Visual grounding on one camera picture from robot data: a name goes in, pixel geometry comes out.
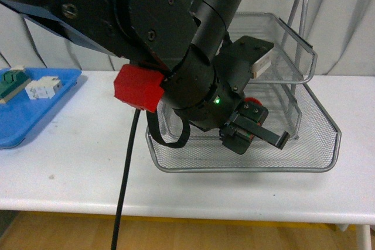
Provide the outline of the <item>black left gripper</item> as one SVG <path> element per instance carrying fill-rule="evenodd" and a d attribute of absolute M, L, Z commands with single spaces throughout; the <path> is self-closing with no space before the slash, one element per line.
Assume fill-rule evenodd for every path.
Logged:
<path fill-rule="evenodd" d="M 268 117 L 268 110 L 244 99 L 239 95 L 216 94 L 210 100 L 188 108 L 187 119 L 203 132 L 217 129 L 221 144 L 239 155 L 247 151 L 254 137 L 283 149 L 290 134 L 284 131 L 277 135 L 261 127 Z"/>

